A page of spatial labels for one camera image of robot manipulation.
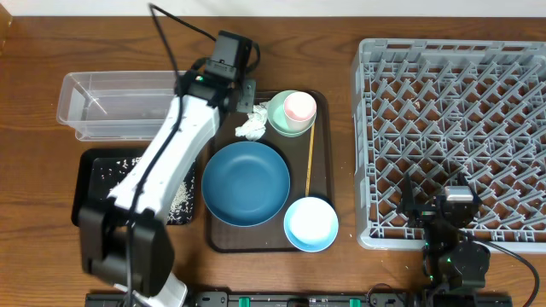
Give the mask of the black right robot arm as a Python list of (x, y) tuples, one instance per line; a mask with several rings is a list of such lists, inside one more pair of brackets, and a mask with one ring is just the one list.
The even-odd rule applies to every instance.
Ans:
[(470, 224), (482, 204), (463, 174), (428, 202), (419, 201), (409, 174), (404, 175), (397, 213), (408, 225), (424, 230), (423, 273), (431, 285), (415, 295), (414, 306), (476, 306), (476, 291), (485, 286), (489, 250), (468, 238)]

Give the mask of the dark blue plate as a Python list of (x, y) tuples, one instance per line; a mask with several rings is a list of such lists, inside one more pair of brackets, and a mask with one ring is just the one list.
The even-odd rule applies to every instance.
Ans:
[(236, 142), (217, 151), (202, 176), (209, 212), (236, 227), (271, 220), (285, 205), (290, 173), (282, 156), (259, 142)]

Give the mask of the light blue bowl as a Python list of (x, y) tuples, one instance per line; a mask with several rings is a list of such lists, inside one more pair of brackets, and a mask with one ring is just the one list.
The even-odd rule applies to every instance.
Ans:
[(334, 208), (317, 197), (296, 200), (283, 220), (288, 241), (303, 252), (322, 252), (335, 241), (339, 219)]

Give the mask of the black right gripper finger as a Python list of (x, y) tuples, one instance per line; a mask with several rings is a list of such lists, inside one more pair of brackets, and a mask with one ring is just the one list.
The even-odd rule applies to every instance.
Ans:
[(415, 208), (415, 196), (413, 194), (413, 186), (409, 173), (404, 174), (404, 181), (402, 187), (401, 207), (403, 209)]
[(461, 192), (456, 196), (457, 201), (473, 202), (473, 203), (481, 202), (481, 198), (478, 196), (475, 190), (470, 186), (463, 172), (459, 172), (457, 174), (457, 181), (459, 183), (458, 188), (461, 189)]

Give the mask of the white tissue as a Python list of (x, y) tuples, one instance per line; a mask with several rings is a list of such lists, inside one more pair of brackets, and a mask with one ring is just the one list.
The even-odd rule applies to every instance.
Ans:
[(252, 142), (260, 139), (266, 131), (267, 107), (268, 102), (254, 105), (253, 111), (247, 115), (248, 120), (242, 126), (235, 128), (235, 136), (245, 137)]

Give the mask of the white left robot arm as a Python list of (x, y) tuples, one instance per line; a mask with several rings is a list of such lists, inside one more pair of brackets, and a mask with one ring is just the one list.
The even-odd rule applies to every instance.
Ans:
[(166, 224), (179, 186), (221, 125), (222, 113), (252, 111), (243, 101), (245, 64), (207, 60), (176, 75), (166, 118), (140, 161), (103, 200), (77, 214), (82, 267), (125, 289), (124, 306), (181, 306), (188, 288), (173, 273)]

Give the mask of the pile of rice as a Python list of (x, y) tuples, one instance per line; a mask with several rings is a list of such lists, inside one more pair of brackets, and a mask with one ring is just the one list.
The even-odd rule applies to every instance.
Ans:
[[(140, 157), (97, 158), (93, 161), (88, 197), (105, 200), (112, 189), (137, 165)], [(195, 214), (195, 167), (194, 162), (171, 203), (167, 223), (184, 225)]]

